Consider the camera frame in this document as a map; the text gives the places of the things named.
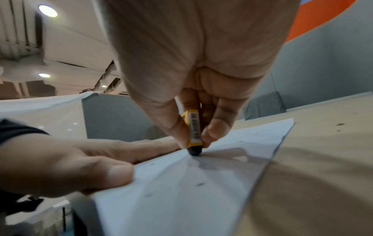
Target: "orange stripe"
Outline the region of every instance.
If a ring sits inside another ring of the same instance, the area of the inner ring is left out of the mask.
[[[330,21],[356,0],[312,0],[299,6],[286,42]]]

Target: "barcode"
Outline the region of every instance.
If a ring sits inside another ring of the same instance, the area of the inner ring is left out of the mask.
[[[197,112],[189,113],[189,132],[190,132],[190,142],[191,143],[200,143],[201,134],[199,127],[199,117]]]

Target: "dark sleeve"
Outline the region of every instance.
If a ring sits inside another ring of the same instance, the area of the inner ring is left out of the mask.
[[[45,135],[48,134],[40,129],[27,126],[24,124],[19,124],[19,123],[10,121],[8,119],[0,120],[0,145],[3,142],[11,138],[14,138],[16,136],[32,134],[32,133],[45,134]]]
[[[0,120],[0,145],[5,141],[19,135],[26,135],[31,133],[48,134],[40,129],[27,126],[24,124],[16,123],[8,119]],[[22,194],[13,194],[0,190],[0,212],[16,213],[23,211],[24,207],[19,207],[16,203],[18,199],[23,197]]]

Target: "round light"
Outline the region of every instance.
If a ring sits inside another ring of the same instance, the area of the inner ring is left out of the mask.
[[[40,77],[43,77],[43,78],[49,78],[49,77],[51,77],[50,75],[48,75],[48,74],[44,74],[44,73],[40,73],[40,74],[38,74]]]
[[[46,16],[49,16],[49,17],[57,17],[58,14],[57,12],[51,8],[51,7],[48,7],[47,5],[39,5],[39,10]]]

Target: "sheet of paper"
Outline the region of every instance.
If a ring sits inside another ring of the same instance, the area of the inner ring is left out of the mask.
[[[231,131],[199,157],[181,150],[137,165],[132,184],[94,196],[105,235],[231,235],[293,124]]]

